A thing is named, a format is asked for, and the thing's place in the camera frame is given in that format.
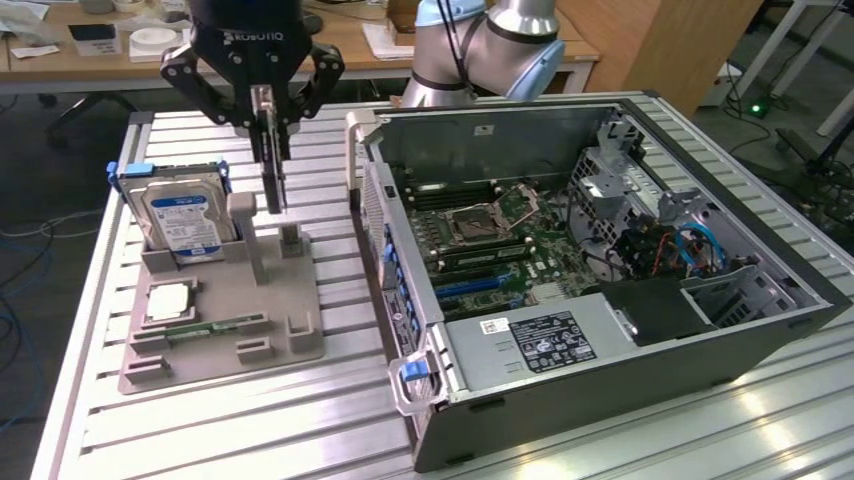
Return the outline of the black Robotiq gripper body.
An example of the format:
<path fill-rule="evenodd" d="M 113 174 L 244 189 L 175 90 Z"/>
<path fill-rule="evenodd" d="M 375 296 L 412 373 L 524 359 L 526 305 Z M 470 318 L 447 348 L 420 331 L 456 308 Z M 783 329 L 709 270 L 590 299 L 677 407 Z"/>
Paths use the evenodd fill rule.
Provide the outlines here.
<path fill-rule="evenodd" d="M 290 81 L 310 53 L 299 1 L 191 1 L 192 50 L 233 89 L 228 122 L 248 129 L 255 123 L 252 88 L 271 87 L 284 114 Z"/>

